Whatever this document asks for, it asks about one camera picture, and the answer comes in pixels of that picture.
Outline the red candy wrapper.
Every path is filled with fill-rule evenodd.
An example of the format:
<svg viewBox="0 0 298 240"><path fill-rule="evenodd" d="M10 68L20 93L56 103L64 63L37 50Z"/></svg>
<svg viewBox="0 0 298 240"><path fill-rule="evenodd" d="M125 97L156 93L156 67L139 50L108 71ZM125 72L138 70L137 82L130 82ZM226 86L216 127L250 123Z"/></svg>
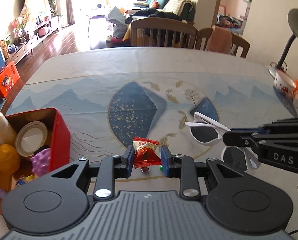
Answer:
<svg viewBox="0 0 298 240"><path fill-rule="evenodd" d="M133 137L133 147L135 149L134 168L138 168L142 173L146 173L149 171L150 166L161 165L161 159L155 153L158 146L158 141Z"/></svg>

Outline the white sunglasses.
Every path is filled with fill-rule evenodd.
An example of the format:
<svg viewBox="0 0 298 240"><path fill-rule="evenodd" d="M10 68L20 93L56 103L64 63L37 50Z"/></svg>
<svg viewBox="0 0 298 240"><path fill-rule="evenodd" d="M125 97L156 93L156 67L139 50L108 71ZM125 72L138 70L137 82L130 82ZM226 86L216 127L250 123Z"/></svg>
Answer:
<svg viewBox="0 0 298 240"><path fill-rule="evenodd" d="M223 142L223 135L231 129L202 113L195 112L194 121L185 121L190 134L200 144L214 146ZM257 157L247 147L225 146L220 160L241 171L253 174L260 167Z"/></svg>

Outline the orange tangerine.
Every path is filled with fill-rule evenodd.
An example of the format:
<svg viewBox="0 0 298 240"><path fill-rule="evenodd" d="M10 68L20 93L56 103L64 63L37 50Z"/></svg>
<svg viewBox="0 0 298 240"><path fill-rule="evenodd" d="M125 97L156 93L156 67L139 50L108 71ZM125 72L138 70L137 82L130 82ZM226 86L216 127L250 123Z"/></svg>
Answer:
<svg viewBox="0 0 298 240"><path fill-rule="evenodd" d="M20 168L20 155L8 144L0 145L0 171L11 175Z"/></svg>

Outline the white red spotted cup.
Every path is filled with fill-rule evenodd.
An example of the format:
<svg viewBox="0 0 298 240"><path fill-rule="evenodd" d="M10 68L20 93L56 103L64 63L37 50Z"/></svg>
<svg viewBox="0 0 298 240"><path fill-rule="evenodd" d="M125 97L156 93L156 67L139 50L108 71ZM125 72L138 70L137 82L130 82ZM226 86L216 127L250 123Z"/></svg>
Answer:
<svg viewBox="0 0 298 240"><path fill-rule="evenodd" d="M282 70L276 70L274 77L274 88L281 92L283 95L291 94L295 89L295 82Z"/></svg>

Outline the purple textured ball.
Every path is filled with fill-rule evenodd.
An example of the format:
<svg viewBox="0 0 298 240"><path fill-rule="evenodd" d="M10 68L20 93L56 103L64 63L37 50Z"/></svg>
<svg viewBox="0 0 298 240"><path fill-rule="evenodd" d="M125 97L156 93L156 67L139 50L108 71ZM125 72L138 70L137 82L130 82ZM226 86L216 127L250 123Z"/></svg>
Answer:
<svg viewBox="0 0 298 240"><path fill-rule="evenodd" d="M38 177L44 176L49 172L50 168L51 149L45 148L32 156L32 172Z"/></svg>

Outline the red tin box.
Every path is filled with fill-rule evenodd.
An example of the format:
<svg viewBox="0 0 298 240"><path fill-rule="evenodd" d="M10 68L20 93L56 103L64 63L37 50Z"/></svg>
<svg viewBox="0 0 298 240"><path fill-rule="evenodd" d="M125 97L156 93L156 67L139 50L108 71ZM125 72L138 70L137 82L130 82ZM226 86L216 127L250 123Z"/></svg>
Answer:
<svg viewBox="0 0 298 240"><path fill-rule="evenodd" d="M45 144L51 149L51 159L49 171L69 163L70 157L70 131L64 122L61 113L56 108L44 108L27 112L16 113L7 116L7 120L16 132L23 126L32 122L40 121L44 123L48 130ZM30 158L21 158L20 168L12 175L7 175L0 171L0 189L9 192L15 188L16 181L22 176L32 175L32 163Z"/></svg>

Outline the small blue packet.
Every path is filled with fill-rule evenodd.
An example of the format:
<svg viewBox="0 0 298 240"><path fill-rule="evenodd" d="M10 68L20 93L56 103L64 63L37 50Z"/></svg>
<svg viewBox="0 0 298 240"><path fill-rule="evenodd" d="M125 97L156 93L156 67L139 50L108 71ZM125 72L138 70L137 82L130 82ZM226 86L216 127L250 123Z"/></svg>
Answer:
<svg viewBox="0 0 298 240"><path fill-rule="evenodd" d="M28 183L28 182L30 182L34 179L35 179L34 175L20 176L20 178L18 178L18 180L16 181L16 184L15 184L14 188L25 185L26 183Z"/></svg>

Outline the pink cloth on chair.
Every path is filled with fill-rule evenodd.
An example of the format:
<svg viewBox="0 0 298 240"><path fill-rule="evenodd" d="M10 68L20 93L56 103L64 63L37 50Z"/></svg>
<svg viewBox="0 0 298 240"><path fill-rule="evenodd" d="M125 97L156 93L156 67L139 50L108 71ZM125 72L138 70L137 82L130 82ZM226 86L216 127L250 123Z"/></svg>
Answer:
<svg viewBox="0 0 298 240"><path fill-rule="evenodd" d="M215 53L230 54L232 45L232 33L216 25L212 28L212 33L208 39L206 51Z"/></svg>

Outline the grey desk lamp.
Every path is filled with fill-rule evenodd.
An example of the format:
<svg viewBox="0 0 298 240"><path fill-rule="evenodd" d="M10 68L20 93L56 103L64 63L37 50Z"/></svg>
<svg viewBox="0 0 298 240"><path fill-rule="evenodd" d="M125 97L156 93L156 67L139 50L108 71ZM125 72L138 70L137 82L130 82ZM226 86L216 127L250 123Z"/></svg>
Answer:
<svg viewBox="0 0 298 240"><path fill-rule="evenodd" d="M287 21L289 24L289 28L292 31L292 35L290 36L278 63L275 66L270 65L270 67L268 68L268 72L270 73L270 75L272 77L275 77L277 70L285 71L283 69L282 65L285 62L287 54L288 54L294 40L298 39L298 8L293 8L289 11L288 16L287 16Z"/></svg>

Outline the orange gift box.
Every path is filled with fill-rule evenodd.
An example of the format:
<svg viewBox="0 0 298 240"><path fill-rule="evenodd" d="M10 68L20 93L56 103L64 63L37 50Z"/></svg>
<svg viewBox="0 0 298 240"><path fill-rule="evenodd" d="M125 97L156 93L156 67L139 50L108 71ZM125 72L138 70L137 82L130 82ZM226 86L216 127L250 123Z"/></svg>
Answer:
<svg viewBox="0 0 298 240"><path fill-rule="evenodd" d="M9 62L0 71L0 97L5 98L19 79L14 61Z"/></svg>

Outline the wooden dining chair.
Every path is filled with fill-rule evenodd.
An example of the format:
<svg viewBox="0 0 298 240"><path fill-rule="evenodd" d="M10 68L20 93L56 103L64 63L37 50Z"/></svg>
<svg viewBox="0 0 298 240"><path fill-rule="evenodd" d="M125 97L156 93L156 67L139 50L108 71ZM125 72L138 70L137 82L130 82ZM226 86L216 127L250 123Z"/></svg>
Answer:
<svg viewBox="0 0 298 240"><path fill-rule="evenodd" d="M193 49L198 30L182 21L146 17L131 23L132 47Z"/></svg>

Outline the wooden tv console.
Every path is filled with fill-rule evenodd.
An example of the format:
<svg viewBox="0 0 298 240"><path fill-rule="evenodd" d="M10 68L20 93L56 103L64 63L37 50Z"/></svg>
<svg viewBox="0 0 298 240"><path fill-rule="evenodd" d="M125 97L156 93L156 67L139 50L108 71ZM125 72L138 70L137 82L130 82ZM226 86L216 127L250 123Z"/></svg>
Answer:
<svg viewBox="0 0 298 240"><path fill-rule="evenodd" d="M9 56L5 59L5 63L13 61L18 64L26 55L33 56L34 48L54 33L61 30L58 16L53 16L40 24L36 24L32 32L21 37L15 38L14 42L8 46Z"/></svg>

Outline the green sofa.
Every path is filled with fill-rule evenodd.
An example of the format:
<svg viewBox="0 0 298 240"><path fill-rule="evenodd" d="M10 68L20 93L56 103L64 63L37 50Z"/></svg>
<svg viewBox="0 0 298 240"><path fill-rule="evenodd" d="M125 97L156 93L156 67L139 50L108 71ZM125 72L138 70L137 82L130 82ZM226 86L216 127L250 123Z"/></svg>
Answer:
<svg viewBox="0 0 298 240"><path fill-rule="evenodd" d="M146 0L136 1L134 5L141 8L150 8L153 2L157 2L157 9L163 12L172 12L189 23L194 22L195 4L190 0Z"/></svg>

